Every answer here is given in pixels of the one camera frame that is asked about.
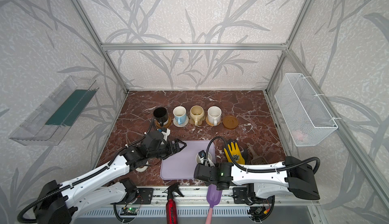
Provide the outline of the lilac mug white inside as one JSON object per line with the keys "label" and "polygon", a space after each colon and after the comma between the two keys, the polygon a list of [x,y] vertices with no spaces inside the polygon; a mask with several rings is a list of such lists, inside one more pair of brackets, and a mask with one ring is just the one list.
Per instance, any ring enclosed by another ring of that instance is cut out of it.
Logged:
{"label": "lilac mug white inside", "polygon": [[196,156],[196,163],[202,164],[204,166],[214,166],[214,163],[212,162],[212,156],[210,153],[208,153],[208,156],[206,157],[205,151],[200,151]]}

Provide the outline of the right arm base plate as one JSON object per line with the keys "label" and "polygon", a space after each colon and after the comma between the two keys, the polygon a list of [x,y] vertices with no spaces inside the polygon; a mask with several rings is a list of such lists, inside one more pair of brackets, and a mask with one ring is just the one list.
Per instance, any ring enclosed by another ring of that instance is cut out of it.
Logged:
{"label": "right arm base plate", "polygon": [[234,204],[246,204],[249,206],[264,203],[264,199],[257,197],[254,188],[251,186],[233,188],[233,199]]}

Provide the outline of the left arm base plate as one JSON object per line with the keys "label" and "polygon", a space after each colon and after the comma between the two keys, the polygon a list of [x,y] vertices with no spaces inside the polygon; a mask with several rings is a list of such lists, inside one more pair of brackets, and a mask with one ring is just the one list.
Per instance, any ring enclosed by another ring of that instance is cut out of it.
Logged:
{"label": "left arm base plate", "polygon": [[149,205],[153,198],[153,188],[138,188],[130,190],[119,204]]}

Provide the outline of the beige mug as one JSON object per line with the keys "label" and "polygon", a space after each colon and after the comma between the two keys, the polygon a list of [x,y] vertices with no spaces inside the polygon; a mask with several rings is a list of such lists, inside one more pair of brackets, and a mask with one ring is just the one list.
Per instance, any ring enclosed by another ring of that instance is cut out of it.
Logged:
{"label": "beige mug", "polygon": [[198,124],[198,120],[205,116],[205,111],[201,106],[195,105],[191,107],[189,112],[189,117],[196,121],[196,125]]}

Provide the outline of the light blue mug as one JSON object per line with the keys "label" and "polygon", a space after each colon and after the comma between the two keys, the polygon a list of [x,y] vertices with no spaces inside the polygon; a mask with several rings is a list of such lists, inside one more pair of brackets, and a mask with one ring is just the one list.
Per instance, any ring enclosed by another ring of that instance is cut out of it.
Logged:
{"label": "light blue mug", "polygon": [[178,106],[173,110],[174,118],[178,121],[179,124],[185,122],[187,118],[186,109],[183,106]]}

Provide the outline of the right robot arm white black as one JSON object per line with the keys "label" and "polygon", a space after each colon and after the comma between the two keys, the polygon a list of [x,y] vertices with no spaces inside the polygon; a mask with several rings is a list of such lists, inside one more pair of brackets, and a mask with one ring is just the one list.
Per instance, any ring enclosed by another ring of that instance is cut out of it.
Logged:
{"label": "right robot arm white black", "polygon": [[217,163],[214,166],[198,164],[193,177],[206,185],[213,184],[218,190],[230,185],[253,185],[254,194],[260,199],[292,193],[303,200],[319,200],[319,190],[315,174],[320,167],[318,157],[299,160],[287,156],[284,161],[266,165],[239,164],[228,152],[230,162]]}

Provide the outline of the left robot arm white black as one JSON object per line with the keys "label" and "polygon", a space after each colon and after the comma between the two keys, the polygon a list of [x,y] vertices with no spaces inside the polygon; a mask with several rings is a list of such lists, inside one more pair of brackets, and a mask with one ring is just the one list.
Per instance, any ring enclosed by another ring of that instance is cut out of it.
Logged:
{"label": "left robot arm white black", "polygon": [[132,201],[136,192],[126,178],[111,187],[108,182],[145,167],[150,159],[166,160],[182,151],[187,144],[169,140],[168,128],[157,129],[152,122],[144,135],[116,152],[107,163],[71,180],[45,184],[38,199],[17,216],[21,224],[70,224],[78,216],[101,206]]}

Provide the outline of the small round wooden coaster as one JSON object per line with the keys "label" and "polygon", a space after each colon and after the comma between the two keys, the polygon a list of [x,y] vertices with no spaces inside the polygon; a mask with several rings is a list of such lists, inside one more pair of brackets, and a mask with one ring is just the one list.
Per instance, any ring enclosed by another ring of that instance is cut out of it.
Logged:
{"label": "small round wooden coaster", "polygon": [[160,126],[159,122],[155,119],[155,126],[158,129],[169,128],[171,124],[172,124],[172,118],[171,117],[169,117],[169,119],[164,123],[163,126]]}

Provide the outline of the colourful woven round coaster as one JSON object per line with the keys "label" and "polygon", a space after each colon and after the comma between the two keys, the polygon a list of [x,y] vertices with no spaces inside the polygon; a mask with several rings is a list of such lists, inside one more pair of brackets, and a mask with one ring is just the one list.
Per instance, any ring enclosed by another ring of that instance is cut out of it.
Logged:
{"label": "colourful woven round coaster", "polygon": [[173,119],[173,124],[176,127],[185,127],[188,123],[189,123],[189,118],[186,118],[185,122],[183,122],[182,124],[179,124],[175,118]]}

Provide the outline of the large round wooden coaster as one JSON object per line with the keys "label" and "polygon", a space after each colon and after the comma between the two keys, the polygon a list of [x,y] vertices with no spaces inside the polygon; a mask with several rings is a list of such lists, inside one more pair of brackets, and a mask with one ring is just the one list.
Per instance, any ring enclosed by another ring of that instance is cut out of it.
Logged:
{"label": "large round wooden coaster", "polygon": [[225,116],[223,118],[222,123],[223,123],[225,128],[230,129],[230,130],[235,129],[239,125],[239,121],[238,121],[237,117],[235,117],[233,115]]}

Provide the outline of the black mug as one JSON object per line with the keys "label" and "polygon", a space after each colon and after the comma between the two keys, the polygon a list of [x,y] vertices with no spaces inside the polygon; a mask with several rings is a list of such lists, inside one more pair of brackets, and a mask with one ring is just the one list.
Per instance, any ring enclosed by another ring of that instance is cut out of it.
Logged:
{"label": "black mug", "polygon": [[163,126],[164,123],[169,119],[168,111],[164,107],[156,108],[153,111],[153,116],[159,122],[160,126]]}

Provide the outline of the cork flower-shaped coaster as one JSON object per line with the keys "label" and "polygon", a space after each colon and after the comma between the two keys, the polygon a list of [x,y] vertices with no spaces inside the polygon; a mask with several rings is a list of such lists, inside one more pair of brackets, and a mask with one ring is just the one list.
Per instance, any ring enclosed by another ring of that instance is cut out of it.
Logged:
{"label": "cork flower-shaped coaster", "polygon": [[204,116],[203,118],[199,119],[199,120],[198,120],[198,124],[196,125],[196,121],[193,120],[193,119],[190,117],[190,118],[189,118],[189,123],[192,124],[192,125],[194,125],[194,126],[201,126],[202,123],[203,123],[203,121],[205,120],[205,118],[206,118],[206,117]]}

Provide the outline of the woven rattan round coaster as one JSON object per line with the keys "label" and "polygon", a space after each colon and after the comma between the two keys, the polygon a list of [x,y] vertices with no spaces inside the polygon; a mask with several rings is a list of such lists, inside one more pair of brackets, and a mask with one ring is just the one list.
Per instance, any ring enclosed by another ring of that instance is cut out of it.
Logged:
{"label": "woven rattan round coaster", "polygon": [[218,125],[220,125],[220,121],[216,121],[217,122],[217,124],[216,125],[214,125],[212,122],[210,122],[209,121],[209,119],[208,119],[208,117],[206,116],[206,118],[205,118],[205,121],[206,121],[206,123],[209,125],[209,126],[211,126],[211,127],[214,127],[214,126],[218,126]]}

